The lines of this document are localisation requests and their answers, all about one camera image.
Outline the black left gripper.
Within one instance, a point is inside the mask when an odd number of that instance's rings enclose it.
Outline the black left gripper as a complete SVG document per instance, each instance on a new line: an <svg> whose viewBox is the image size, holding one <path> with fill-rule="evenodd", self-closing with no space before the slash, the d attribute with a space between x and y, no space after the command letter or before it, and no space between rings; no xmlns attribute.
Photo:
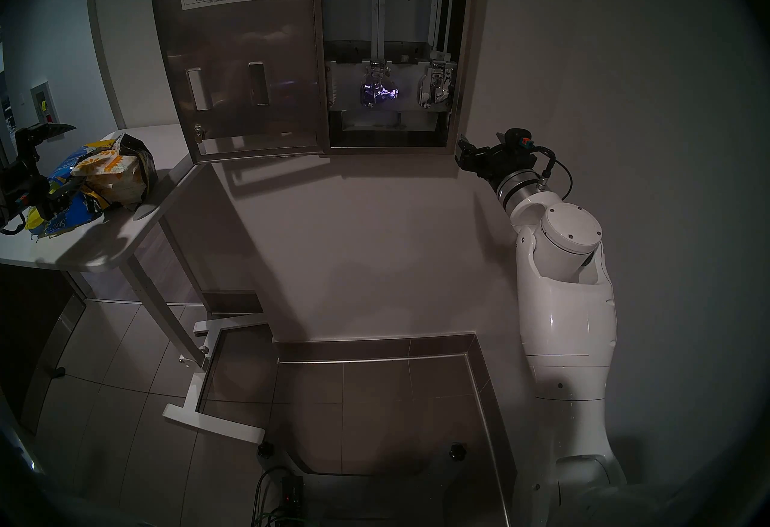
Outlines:
<svg viewBox="0 0 770 527"><path fill-rule="evenodd" d="M16 160L1 171L1 225L7 225L30 207L37 208L45 220L70 207L85 181L68 180L49 192L48 178L37 168L36 147L76 129L70 124L43 123L16 132Z"/></svg>

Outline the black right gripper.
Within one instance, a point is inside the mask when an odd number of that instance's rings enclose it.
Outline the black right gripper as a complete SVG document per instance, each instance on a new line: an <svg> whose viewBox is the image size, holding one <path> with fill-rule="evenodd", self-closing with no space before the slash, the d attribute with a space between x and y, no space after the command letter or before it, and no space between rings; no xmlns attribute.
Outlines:
<svg viewBox="0 0 770 527"><path fill-rule="evenodd" d="M507 134L496 132L497 143L494 146L476 147L465 135L459 135L454 152L454 160L462 171L474 173L491 186L498 186L502 181L517 171L534 168L537 157L531 149L514 142L507 144Z"/></svg>

